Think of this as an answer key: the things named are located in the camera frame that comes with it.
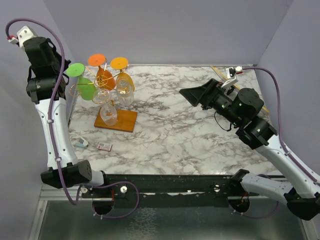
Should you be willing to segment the clear stemmed glass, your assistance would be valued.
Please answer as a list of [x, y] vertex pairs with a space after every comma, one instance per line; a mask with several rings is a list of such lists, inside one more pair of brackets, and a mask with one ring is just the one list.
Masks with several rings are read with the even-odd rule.
[[130, 106], [134, 102], [134, 91], [131, 84], [123, 77], [116, 80], [116, 93], [122, 105]]

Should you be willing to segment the yellow plastic wine glass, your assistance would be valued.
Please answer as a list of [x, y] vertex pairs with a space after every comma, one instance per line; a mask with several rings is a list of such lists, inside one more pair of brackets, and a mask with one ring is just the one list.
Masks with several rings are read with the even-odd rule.
[[131, 85], [132, 90], [135, 91], [135, 85], [132, 78], [125, 72], [128, 64], [129, 61], [125, 57], [116, 57], [110, 62], [111, 68], [113, 68], [114, 70], [119, 70], [119, 74], [117, 75], [117, 78], [115, 80], [116, 84], [118, 84], [120, 81], [126, 81]]

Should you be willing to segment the clear wine glass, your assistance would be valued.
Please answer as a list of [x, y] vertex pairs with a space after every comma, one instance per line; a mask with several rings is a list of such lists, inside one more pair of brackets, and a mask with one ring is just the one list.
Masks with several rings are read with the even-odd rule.
[[100, 117], [107, 126], [113, 126], [117, 123], [117, 110], [112, 101], [112, 94], [108, 89], [101, 88], [96, 90], [93, 93], [92, 101], [97, 105], [101, 105]]

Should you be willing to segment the orange plastic wine glass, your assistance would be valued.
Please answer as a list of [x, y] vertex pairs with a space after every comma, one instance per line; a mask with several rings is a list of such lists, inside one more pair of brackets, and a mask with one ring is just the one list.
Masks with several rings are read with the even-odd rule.
[[113, 75], [107, 69], [105, 69], [105, 67], [102, 67], [103, 64], [107, 63], [107, 59], [102, 53], [91, 55], [88, 58], [87, 63], [91, 67], [98, 67], [98, 71], [96, 73], [96, 82], [100, 88], [107, 89], [109, 91], [115, 88], [116, 83]]

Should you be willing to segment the green plastic wine glass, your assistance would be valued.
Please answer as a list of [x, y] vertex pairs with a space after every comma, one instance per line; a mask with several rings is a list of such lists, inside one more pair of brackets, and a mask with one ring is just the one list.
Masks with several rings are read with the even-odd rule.
[[85, 101], [92, 101], [97, 88], [90, 79], [84, 77], [85, 69], [86, 67], [82, 63], [73, 63], [67, 68], [66, 74], [69, 77], [77, 78], [77, 83], [70, 87], [69, 95], [74, 98], [81, 97]]

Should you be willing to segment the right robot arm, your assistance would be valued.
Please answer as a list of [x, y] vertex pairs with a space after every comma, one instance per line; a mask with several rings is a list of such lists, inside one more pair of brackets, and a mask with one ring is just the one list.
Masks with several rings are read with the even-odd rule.
[[230, 99], [221, 83], [210, 79], [199, 87], [183, 88], [179, 93], [194, 107], [214, 109], [237, 130], [239, 139], [267, 158], [287, 179], [279, 182], [240, 169], [230, 179], [230, 191], [240, 196], [255, 193], [276, 200], [298, 218], [309, 221], [320, 213], [320, 186], [317, 174], [300, 160], [292, 160], [280, 143], [280, 135], [258, 116], [264, 102], [253, 88], [242, 88]]

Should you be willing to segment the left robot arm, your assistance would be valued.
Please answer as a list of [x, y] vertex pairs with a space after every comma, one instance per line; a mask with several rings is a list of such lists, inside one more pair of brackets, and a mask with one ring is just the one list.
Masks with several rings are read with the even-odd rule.
[[106, 197], [111, 190], [102, 171], [94, 171], [88, 160], [79, 161], [70, 140], [67, 123], [66, 82], [59, 79], [70, 61], [63, 60], [49, 38], [34, 37], [23, 43], [31, 63], [26, 92], [39, 114], [47, 148], [47, 171], [40, 177], [44, 184], [63, 186], [91, 185], [97, 196]]

